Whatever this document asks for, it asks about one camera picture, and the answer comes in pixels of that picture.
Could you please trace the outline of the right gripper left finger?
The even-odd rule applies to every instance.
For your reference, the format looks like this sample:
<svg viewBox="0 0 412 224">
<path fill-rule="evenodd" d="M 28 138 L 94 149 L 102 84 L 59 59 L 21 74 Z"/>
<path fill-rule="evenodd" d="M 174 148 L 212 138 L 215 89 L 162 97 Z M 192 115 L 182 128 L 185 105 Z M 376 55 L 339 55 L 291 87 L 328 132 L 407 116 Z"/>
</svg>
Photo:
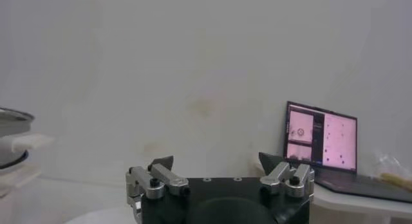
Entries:
<svg viewBox="0 0 412 224">
<path fill-rule="evenodd" d="M 186 198 L 190 195 L 189 180 L 172 172 L 174 156 L 155 158 L 145 169 L 130 167 L 125 174 L 126 200 L 133 212 L 141 212 L 143 196 L 159 200 L 166 193 Z"/>
</svg>

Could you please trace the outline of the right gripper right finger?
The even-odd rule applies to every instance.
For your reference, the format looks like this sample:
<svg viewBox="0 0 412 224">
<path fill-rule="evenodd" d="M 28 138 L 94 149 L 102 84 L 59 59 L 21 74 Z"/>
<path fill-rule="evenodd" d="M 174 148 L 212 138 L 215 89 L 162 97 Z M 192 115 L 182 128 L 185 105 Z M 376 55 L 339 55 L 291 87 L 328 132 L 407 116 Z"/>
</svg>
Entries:
<svg viewBox="0 0 412 224">
<path fill-rule="evenodd" d="M 271 195 L 279 194 L 284 189 L 291 198 L 313 198 L 315 171 L 310 165 L 300 163 L 293 167 L 282 157 L 264 152 L 259 152 L 258 158 L 265 172 L 259 181 Z"/>
</svg>

